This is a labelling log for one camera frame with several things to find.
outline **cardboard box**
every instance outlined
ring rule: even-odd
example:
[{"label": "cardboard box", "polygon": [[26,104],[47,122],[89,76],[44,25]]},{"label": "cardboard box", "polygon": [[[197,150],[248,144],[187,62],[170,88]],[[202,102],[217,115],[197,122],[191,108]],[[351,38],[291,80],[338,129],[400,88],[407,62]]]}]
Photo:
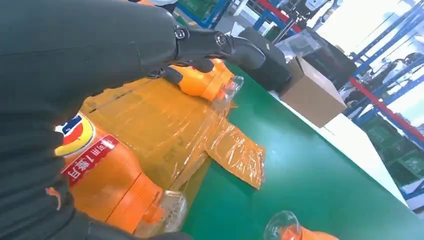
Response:
[{"label": "cardboard box", "polygon": [[321,128],[346,109],[333,83],[301,57],[288,63],[291,82],[280,99]]}]

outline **robotic arm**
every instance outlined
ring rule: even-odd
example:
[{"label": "robotic arm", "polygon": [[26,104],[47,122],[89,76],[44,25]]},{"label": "robotic arm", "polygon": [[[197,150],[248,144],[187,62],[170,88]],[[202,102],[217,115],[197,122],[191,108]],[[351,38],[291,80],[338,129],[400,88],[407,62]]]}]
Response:
[{"label": "robotic arm", "polygon": [[[251,42],[177,27],[164,9],[119,0],[0,1],[0,239],[133,239],[75,210],[55,126],[85,98],[171,64],[221,58],[258,68]],[[47,188],[57,191],[46,194]]]}]

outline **green crate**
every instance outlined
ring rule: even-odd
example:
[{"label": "green crate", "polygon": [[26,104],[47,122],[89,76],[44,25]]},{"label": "green crate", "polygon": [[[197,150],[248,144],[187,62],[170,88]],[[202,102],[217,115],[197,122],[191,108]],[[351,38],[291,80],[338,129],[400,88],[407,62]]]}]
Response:
[{"label": "green crate", "polygon": [[408,152],[398,162],[417,176],[417,178],[424,178],[424,152],[420,149],[414,149]]},{"label": "green crate", "polygon": [[373,117],[361,128],[368,135],[378,152],[402,139],[398,130],[380,116]]},{"label": "green crate", "polygon": [[415,146],[408,138],[403,136],[392,145],[382,148],[379,154],[384,162],[389,163],[397,161],[416,148],[417,146]]},{"label": "green crate", "polygon": [[218,0],[179,0],[178,3],[192,12],[200,19],[206,19],[211,15]]},{"label": "green crate", "polygon": [[387,166],[387,170],[390,173],[390,176],[399,186],[405,186],[420,179],[408,168],[397,161],[392,163],[390,166]]}]

